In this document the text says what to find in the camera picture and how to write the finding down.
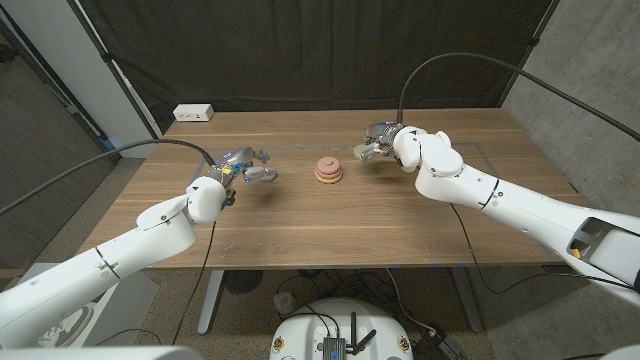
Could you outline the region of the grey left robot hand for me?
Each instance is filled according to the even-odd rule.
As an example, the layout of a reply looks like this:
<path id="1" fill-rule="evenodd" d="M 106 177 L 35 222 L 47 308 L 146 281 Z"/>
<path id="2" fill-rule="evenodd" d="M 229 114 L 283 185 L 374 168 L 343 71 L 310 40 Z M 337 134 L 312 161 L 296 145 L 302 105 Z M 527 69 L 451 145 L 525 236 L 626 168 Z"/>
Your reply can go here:
<path id="1" fill-rule="evenodd" d="M 229 187 L 238 177 L 245 182 L 271 182 L 276 179 L 278 173 L 274 168 L 265 166 L 269 159 L 270 155 L 263 149 L 238 148 L 216 160 L 207 176 L 217 180 L 224 187 Z"/>

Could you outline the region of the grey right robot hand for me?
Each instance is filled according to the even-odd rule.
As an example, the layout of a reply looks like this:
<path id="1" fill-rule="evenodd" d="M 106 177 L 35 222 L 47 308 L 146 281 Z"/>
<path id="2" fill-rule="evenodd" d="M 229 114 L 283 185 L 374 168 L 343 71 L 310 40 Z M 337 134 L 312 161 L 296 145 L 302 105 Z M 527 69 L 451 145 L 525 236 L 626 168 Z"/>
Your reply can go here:
<path id="1" fill-rule="evenodd" d="M 362 144 L 357 145 L 354 156 L 361 162 L 372 160 L 377 154 L 391 156 L 394 154 L 394 139 L 404 128 L 402 123 L 381 122 L 368 126 Z"/>

